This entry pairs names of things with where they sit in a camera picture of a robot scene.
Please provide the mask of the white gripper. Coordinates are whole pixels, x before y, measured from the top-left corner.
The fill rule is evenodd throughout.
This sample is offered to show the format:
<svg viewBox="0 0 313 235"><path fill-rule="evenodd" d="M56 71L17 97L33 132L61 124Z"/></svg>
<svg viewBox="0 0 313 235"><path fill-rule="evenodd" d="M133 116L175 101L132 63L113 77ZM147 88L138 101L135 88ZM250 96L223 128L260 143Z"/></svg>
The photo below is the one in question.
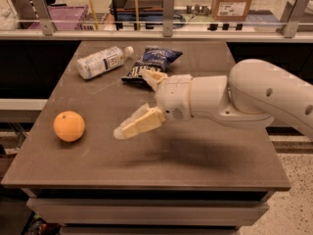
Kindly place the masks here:
<svg viewBox="0 0 313 235"><path fill-rule="evenodd" d="M161 71L143 70L142 78L156 91L157 107L144 104L131 117L117 127L113 136L118 140L132 138L138 134L159 128L168 120L188 120L190 113L189 74L168 75Z"/></svg>

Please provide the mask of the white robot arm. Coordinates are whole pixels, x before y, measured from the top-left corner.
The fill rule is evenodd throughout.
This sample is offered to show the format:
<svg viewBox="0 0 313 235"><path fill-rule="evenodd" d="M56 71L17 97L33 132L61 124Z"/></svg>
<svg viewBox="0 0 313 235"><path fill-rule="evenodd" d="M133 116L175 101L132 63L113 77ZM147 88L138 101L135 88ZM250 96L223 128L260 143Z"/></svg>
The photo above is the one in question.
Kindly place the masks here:
<svg viewBox="0 0 313 235"><path fill-rule="evenodd" d="M313 137L313 85L271 63L248 59L227 75L193 77L142 70L155 91L156 106L141 106L115 129L122 140L167 120L209 118L225 126L266 127L278 119Z"/></svg>

